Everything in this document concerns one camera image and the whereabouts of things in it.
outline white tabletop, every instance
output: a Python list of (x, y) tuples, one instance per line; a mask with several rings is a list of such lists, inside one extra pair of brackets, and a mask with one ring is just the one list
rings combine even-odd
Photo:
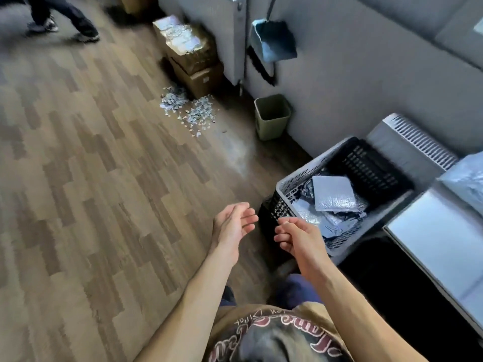
[(483, 218), (435, 183), (384, 228), (483, 336)]

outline trash can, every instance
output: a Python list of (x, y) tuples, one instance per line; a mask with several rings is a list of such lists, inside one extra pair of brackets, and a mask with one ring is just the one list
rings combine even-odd
[(281, 94), (255, 99), (256, 128), (262, 141), (281, 136), (292, 114), (287, 100)]

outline t-shirt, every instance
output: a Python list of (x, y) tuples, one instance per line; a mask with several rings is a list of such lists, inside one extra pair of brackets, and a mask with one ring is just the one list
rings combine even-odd
[(269, 305), (220, 307), (207, 362), (352, 361), (323, 304), (293, 310)]

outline jeans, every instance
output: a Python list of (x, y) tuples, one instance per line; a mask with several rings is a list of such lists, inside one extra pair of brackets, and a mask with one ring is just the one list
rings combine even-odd
[(28, 3), (32, 10), (33, 21), (38, 25), (45, 23), (47, 18), (50, 17), (50, 10), (53, 9), (69, 18), (81, 34), (85, 36), (96, 36), (98, 34), (96, 27), (82, 14), (82, 11), (66, 0), (28, 0)]
[[(231, 290), (230, 292), (227, 292), (227, 290), (223, 292), (220, 306), (236, 306), (232, 295)], [(286, 310), (292, 310), (307, 301), (322, 304), (315, 288), (301, 274), (290, 274), (269, 298), (270, 305)]]

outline debris on floor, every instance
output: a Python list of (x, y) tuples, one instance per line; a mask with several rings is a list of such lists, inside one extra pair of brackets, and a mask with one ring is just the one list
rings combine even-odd
[(169, 112), (177, 113), (177, 119), (181, 121), (185, 127), (188, 127), (190, 132), (193, 128), (197, 129), (196, 137), (201, 135), (201, 130), (206, 131), (211, 127), (211, 123), (215, 123), (215, 116), (213, 115), (213, 103), (210, 101), (211, 95), (201, 97), (198, 100), (192, 101), (193, 108), (186, 109), (185, 105), (190, 103), (186, 96), (186, 90), (184, 88), (168, 87), (165, 88), (168, 93), (161, 97), (160, 107), (164, 109), (166, 115)]

